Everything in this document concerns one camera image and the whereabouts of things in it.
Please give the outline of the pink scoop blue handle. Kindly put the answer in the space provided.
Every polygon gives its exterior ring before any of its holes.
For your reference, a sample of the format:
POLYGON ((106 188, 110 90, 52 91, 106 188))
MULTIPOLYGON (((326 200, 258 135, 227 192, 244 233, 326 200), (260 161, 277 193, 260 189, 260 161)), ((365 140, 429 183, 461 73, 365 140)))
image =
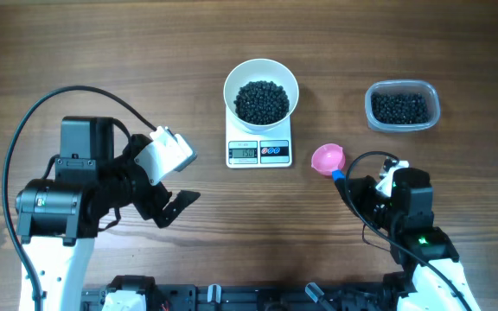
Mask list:
POLYGON ((311 157, 311 167, 324 177, 332 177, 334 172, 341 172, 346 163, 344 148, 335 143, 319 147, 311 157))

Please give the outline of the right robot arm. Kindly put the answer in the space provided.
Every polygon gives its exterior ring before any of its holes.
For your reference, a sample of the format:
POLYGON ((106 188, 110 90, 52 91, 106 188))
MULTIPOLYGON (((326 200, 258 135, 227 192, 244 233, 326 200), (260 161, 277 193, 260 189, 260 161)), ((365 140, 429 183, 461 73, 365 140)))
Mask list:
POLYGON ((357 299, 378 310, 477 310, 460 256, 449 236, 433 225, 430 176, 417 168, 391 168, 381 181, 371 176, 332 179, 343 202, 390 239, 390 254, 401 272, 382 282, 351 285, 357 299))

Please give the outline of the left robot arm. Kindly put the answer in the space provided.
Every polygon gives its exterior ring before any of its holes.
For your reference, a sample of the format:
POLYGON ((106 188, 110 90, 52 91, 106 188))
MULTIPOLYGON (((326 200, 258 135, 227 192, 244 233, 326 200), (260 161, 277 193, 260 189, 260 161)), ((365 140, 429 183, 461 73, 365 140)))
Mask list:
POLYGON ((16 197, 17 233, 37 280, 44 310, 78 310, 86 268, 110 211, 133 205, 144 220, 169 226, 200 193, 172 194, 162 184, 180 172, 196 153, 179 134, 157 127, 149 135, 128 135, 120 156, 114 155, 112 117, 64 117, 61 149, 50 168, 53 179, 34 179, 16 197))

